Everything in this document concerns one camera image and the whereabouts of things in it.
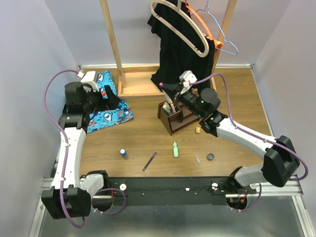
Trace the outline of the pink red pen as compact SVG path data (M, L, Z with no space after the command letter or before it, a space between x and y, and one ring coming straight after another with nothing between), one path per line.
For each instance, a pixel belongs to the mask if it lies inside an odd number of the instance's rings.
M168 94L167 94L163 89L162 89L161 91L162 91L163 94L165 95L165 98L166 98L166 100L167 100L167 102L168 102L168 98L170 98L170 97L168 96ZM175 109L174 104L170 104L170 107L172 108L173 113L175 113L175 112L176 112L176 109Z

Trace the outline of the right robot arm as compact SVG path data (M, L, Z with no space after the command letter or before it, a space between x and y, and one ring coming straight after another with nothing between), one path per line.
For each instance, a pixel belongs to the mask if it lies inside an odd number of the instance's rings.
M234 122L217 110L221 101L215 90L205 88L195 95L182 83L160 83L159 87L175 103L182 103L198 116L206 133L235 142L263 160L257 165L236 168L224 182L225 191L237 194L250 184L266 182L281 188L299 167L300 162L289 138L267 136Z

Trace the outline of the mint green highlighter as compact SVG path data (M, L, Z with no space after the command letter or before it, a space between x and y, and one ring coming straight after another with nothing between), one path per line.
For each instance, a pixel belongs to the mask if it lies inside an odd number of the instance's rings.
M167 106L167 108L169 109L170 114L173 114L173 110L172 110L172 108L171 108L170 106Z

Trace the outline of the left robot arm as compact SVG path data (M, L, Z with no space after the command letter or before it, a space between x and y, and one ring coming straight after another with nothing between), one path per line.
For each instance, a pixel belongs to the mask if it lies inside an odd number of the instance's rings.
M53 219L86 217L92 197L109 191L110 181L104 170L91 171L80 180L79 165L87 129L93 112L116 109L120 99L106 85L98 89L91 83L65 85L66 103L58 127L61 144L58 164L51 187L42 192L41 200Z

